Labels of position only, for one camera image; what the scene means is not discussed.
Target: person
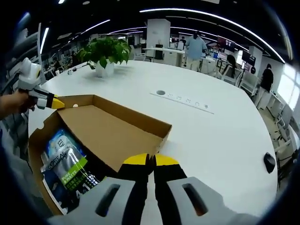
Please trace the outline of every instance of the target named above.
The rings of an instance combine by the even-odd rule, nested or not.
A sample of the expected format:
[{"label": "person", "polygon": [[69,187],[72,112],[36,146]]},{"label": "person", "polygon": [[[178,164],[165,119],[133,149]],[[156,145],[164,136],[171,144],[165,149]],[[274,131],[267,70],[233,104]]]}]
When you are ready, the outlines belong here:
[{"label": "person", "polygon": [[72,66],[75,67],[79,64],[79,59],[77,58],[77,54],[75,54],[74,51],[72,51]]},{"label": "person", "polygon": [[228,64],[225,66],[222,74],[224,74],[224,72],[228,69],[229,66],[231,66],[232,68],[230,68],[229,70],[229,77],[234,78],[235,76],[235,69],[236,69],[236,61],[235,61],[235,57],[233,55],[228,55],[227,56],[227,62]]},{"label": "person", "polygon": [[262,74],[261,85],[259,87],[259,91],[257,93],[257,97],[254,103],[258,109],[261,108],[261,99],[263,98],[263,96],[267,95],[270,92],[274,81],[274,75],[271,69],[272,66],[268,64],[267,68],[264,70]]},{"label": "person", "polygon": [[54,67],[55,71],[61,67],[60,62],[58,62],[56,57],[53,58],[53,67]]},{"label": "person", "polygon": [[198,32],[188,39],[186,42],[188,46],[187,50],[187,68],[193,71],[197,71],[200,64],[200,59],[202,57],[202,51],[207,51],[207,46],[202,38],[198,36]]},{"label": "person", "polygon": [[70,68],[70,66],[72,65],[72,58],[70,57],[69,53],[65,57],[65,65],[67,68]]},{"label": "person", "polygon": [[186,46],[187,41],[185,40],[184,37],[182,37],[179,41],[183,42],[183,46]]}]

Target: white pillar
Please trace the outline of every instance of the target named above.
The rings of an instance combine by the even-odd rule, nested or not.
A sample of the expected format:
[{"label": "white pillar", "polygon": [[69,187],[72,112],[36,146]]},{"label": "white pillar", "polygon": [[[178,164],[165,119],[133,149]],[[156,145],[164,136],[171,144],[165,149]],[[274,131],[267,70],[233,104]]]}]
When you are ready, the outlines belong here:
[{"label": "white pillar", "polygon": [[140,43],[140,34],[134,34],[135,37],[135,45],[138,45]]},{"label": "white pillar", "polygon": [[[170,21],[166,19],[148,20],[147,24],[147,48],[155,45],[163,45],[168,48],[170,45]],[[153,57],[154,51],[147,51],[147,56]]]},{"label": "white pillar", "polygon": [[249,54],[256,58],[254,67],[256,69],[255,76],[257,76],[262,63],[263,52],[255,46],[249,46]]}]

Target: office chair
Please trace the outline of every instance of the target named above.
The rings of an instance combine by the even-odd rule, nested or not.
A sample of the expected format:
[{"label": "office chair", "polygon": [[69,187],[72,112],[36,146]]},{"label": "office chair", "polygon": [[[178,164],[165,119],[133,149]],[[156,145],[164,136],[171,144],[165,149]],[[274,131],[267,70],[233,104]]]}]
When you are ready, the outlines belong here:
[{"label": "office chair", "polygon": [[244,76],[241,80],[239,88],[246,90],[250,93],[250,96],[254,96],[257,90],[258,77],[254,74],[245,71]]},{"label": "office chair", "polygon": [[282,112],[278,116],[278,120],[275,122],[275,124],[278,128],[278,131],[275,131],[275,133],[279,133],[279,136],[278,136],[278,138],[273,139],[273,140],[278,141],[278,143],[280,140],[284,140],[285,143],[280,145],[279,147],[277,147],[275,149],[275,152],[282,151],[291,143],[290,130],[289,130],[288,126],[292,119],[292,115],[293,115],[292,109],[289,107],[288,104],[286,104],[284,106]]},{"label": "office chair", "polygon": [[212,75],[216,70],[216,61],[209,59],[202,59],[202,65],[200,68],[200,73]]},{"label": "office chair", "polygon": [[221,74],[220,72],[217,72],[217,78],[222,81],[225,81],[227,83],[230,83],[234,86],[238,86],[240,83],[240,79],[241,79],[243,71],[236,68],[235,69],[235,77],[231,78],[230,76],[231,76],[232,69],[233,69],[233,67],[231,65],[229,65],[223,74]]},{"label": "office chair", "polygon": [[136,53],[134,46],[131,45],[130,47],[131,47],[131,52],[134,55],[133,60],[138,60],[138,61],[142,60],[142,61],[145,61],[145,59],[146,59],[146,53]]}]

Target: computer mouse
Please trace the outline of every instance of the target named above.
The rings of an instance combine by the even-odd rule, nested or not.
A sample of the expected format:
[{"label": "computer mouse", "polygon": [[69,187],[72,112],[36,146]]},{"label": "computer mouse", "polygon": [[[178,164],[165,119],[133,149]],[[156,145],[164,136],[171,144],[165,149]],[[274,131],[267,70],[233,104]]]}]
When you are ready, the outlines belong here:
[{"label": "computer mouse", "polygon": [[266,166],[268,173],[271,173],[274,170],[274,167],[276,165],[276,161],[274,157],[267,152],[263,157],[263,162]]}]

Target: computer monitor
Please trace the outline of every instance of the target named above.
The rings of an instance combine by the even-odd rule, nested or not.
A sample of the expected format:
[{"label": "computer monitor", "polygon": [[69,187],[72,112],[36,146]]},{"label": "computer monitor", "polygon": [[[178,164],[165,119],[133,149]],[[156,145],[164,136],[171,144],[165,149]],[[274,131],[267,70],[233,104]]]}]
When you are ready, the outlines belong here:
[{"label": "computer monitor", "polygon": [[221,48],[227,49],[231,52],[235,51],[235,43],[233,41],[218,36],[217,43],[220,45]]},{"label": "computer monitor", "polygon": [[249,54],[248,52],[243,51],[242,60],[250,64],[251,66],[254,66],[256,58],[253,55]]}]

